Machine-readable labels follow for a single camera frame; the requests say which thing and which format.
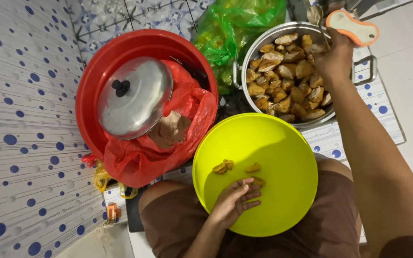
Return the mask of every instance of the stainless steel pot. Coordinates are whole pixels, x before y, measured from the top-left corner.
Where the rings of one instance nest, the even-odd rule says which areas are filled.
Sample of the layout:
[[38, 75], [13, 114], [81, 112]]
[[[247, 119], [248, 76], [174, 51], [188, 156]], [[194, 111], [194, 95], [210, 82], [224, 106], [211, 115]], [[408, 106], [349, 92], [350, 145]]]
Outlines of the stainless steel pot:
[[[323, 32], [325, 33], [326, 37], [328, 38], [328, 41], [330, 41], [331, 37], [325, 32], [326, 28], [323, 27]], [[277, 39], [278, 37], [281, 37], [283, 35], [286, 34], [294, 34], [294, 33], [298, 33], [300, 35], [297, 44], [298, 45], [302, 45], [301, 44], [301, 36], [303, 35], [310, 35], [310, 37], [312, 38], [313, 43], [317, 43], [317, 44], [324, 44], [324, 40], [323, 40], [323, 36], [318, 28], [318, 26], [312, 25], [308, 22], [288, 22], [288, 23], [284, 23], [282, 25], [278, 25], [275, 26], [273, 28], [271, 28], [270, 30], [266, 31], [264, 34], [262, 34], [258, 39], [256, 39], [256, 41], [251, 45], [250, 49], [248, 50], [245, 59], [243, 61], [243, 64], [241, 67], [239, 67], [239, 64], [237, 62], [234, 63], [233, 66], [233, 83], [234, 85], [239, 89], [239, 90], [243, 90], [245, 93], [245, 97], [248, 100], [249, 105], [254, 109], [254, 111], [258, 112], [258, 113], [262, 113], [261, 110], [259, 110], [256, 105], [254, 104], [253, 100], [251, 99], [250, 95], [248, 94], [248, 90], [247, 90], [247, 85], [246, 85], [246, 68], [248, 67], [250, 61], [256, 59], [260, 54], [259, 54], [259, 49], [261, 47], [263, 47], [264, 45], [273, 43], [273, 41], [275, 39]], [[353, 62], [352, 64], [352, 72], [350, 74], [350, 78], [353, 80], [355, 78], [355, 66], [362, 64], [365, 61], [370, 61], [370, 77], [368, 79], [364, 79], [360, 82], [355, 83], [355, 86], [358, 85], [362, 85], [365, 83], [369, 83], [372, 82], [373, 80], [375, 80], [375, 78], [377, 77], [377, 58], [375, 56], [368, 56], [365, 57], [363, 59], [361, 59], [358, 62]], [[238, 70], [241, 69], [241, 81], [243, 85], [239, 85], [237, 82], [237, 73]], [[334, 115], [336, 115], [334, 113], [334, 107], [332, 106], [332, 104], [325, 109], [326, 113], [322, 116], [319, 117], [317, 119], [308, 121], [308, 122], [304, 122], [304, 123], [298, 123], [298, 124], [291, 124], [292, 126], [294, 126], [297, 129], [302, 129], [302, 128], [308, 128], [308, 127], [313, 127], [319, 124], [322, 124], [326, 121], [328, 121], [329, 119], [331, 119], [332, 117], [334, 117]]]

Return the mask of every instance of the red plastic bag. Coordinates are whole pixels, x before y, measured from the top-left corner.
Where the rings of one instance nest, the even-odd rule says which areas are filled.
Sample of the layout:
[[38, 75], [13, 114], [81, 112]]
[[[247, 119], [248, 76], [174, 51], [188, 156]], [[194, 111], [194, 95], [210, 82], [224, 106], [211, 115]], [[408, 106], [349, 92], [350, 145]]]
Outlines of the red plastic bag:
[[146, 134], [133, 140], [110, 137], [105, 148], [104, 166], [112, 178], [130, 187], [143, 187], [167, 171], [189, 160], [213, 124], [217, 100], [178, 63], [162, 61], [173, 77], [173, 92], [163, 107], [166, 117], [172, 110], [191, 121], [183, 143], [160, 149]]

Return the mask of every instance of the yellow plastic tray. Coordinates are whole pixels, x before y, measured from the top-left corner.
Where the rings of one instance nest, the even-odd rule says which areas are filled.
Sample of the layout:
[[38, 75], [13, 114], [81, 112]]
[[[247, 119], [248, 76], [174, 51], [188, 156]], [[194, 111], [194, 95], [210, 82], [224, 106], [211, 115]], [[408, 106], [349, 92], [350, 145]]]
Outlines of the yellow plastic tray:
[[[213, 173], [223, 159], [234, 161], [233, 170]], [[261, 170], [245, 173], [255, 162]], [[192, 177], [208, 213], [226, 186], [252, 175], [266, 181], [258, 198], [261, 205], [245, 211], [230, 230], [273, 236], [297, 224], [312, 206], [318, 185], [315, 157], [302, 134], [285, 121], [260, 113], [235, 115], [211, 128], [199, 144]]]

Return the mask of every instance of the pot handle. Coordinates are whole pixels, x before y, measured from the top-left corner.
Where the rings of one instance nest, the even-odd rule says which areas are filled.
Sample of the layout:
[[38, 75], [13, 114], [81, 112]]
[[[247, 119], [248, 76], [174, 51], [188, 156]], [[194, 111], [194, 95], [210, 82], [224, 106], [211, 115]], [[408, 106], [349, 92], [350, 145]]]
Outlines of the pot handle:
[[371, 64], [371, 66], [370, 66], [370, 76], [367, 79], [364, 79], [360, 82], [355, 83], [355, 86], [362, 85], [362, 84], [365, 84], [365, 83], [370, 83], [373, 80], [375, 80], [376, 77], [377, 77], [377, 58], [375, 56], [372, 56], [372, 55], [371, 56], [366, 56], [363, 59], [361, 59], [360, 61], [355, 62], [354, 65], [355, 66], [360, 65], [360, 64], [364, 63], [365, 61], [369, 61], [370, 64]]
[[232, 64], [232, 82], [237, 89], [243, 90], [243, 87], [241, 85], [238, 85], [237, 82], [238, 70], [241, 70], [240, 65], [237, 61], [234, 61], [234, 63]]

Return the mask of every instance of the brown shorts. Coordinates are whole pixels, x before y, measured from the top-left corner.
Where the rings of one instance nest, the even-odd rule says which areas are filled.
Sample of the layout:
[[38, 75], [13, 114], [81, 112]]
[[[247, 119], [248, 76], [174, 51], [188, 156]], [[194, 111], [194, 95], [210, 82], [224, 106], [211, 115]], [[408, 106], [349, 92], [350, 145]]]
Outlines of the brown shorts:
[[[332, 171], [318, 175], [315, 201], [296, 226], [261, 238], [227, 231], [218, 257], [360, 257], [352, 181]], [[193, 187], [160, 196], [141, 213], [146, 238], [158, 258], [181, 257], [207, 217]]]

